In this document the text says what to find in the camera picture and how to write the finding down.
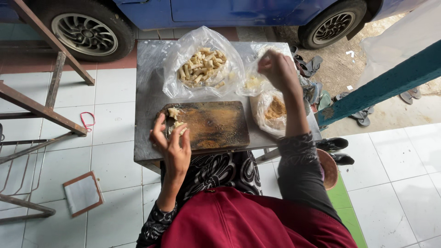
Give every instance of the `brown powder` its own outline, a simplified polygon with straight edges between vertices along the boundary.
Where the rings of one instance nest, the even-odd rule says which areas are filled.
[[[286,115],[285,104],[283,104],[279,98],[273,97],[273,101],[269,105],[268,111],[265,114],[265,119],[276,119],[282,115]]]

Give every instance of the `car wheel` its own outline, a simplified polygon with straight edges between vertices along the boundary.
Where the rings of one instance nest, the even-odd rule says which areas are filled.
[[[125,17],[94,0],[37,0],[31,8],[76,59],[119,60],[135,45]]]
[[[338,2],[299,27],[300,44],[306,49],[320,49],[337,42],[361,22],[366,9],[364,0]]]

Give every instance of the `woman's right hand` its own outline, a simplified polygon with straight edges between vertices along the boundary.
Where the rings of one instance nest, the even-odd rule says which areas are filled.
[[[285,94],[303,100],[303,90],[300,86],[297,70],[289,56],[268,50],[258,63],[258,72],[265,75],[273,86]]]

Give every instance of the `plastic sheet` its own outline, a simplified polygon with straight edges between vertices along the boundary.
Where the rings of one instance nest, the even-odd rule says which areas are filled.
[[[277,137],[285,136],[286,114],[276,119],[265,118],[269,105],[273,102],[273,97],[277,97],[283,102],[283,94],[278,90],[266,90],[256,97],[250,97],[251,111],[253,118],[260,129]]]
[[[251,50],[253,53],[243,59],[243,65],[245,67],[245,80],[242,84],[238,84],[238,88],[236,90],[238,95],[255,97],[265,90],[274,89],[269,80],[264,75],[257,72],[260,58],[269,49],[272,49],[278,53],[283,53],[286,56],[290,56],[290,54],[284,53],[282,49],[276,46],[251,42]]]
[[[211,86],[191,88],[185,86],[180,79],[177,79],[177,71],[187,60],[189,60],[202,47],[210,47],[223,52],[227,61],[219,70],[205,82]],[[212,96],[223,97],[233,92],[238,83],[242,83],[245,77],[242,59],[231,43],[216,31],[205,26],[192,30],[176,41],[176,46],[168,51],[164,61],[164,86],[163,92],[174,99],[201,99]],[[220,82],[225,85],[219,88]]]
[[[429,0],[382,34],[363,39],[359,45],[366,54],[366,67],[356,88],[441,40],[440,13],[441,2]]]

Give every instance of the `black patterned skirt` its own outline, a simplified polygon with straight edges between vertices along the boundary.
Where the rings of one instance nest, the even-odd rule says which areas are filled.
[[[161,161],[161,184],[165,173],[165,164]],[[252,152],[192,156],[184,182],[176,196],[178,208],[197,192],[216,187],[233,187],[240,192],[262,195],[259,170]]]

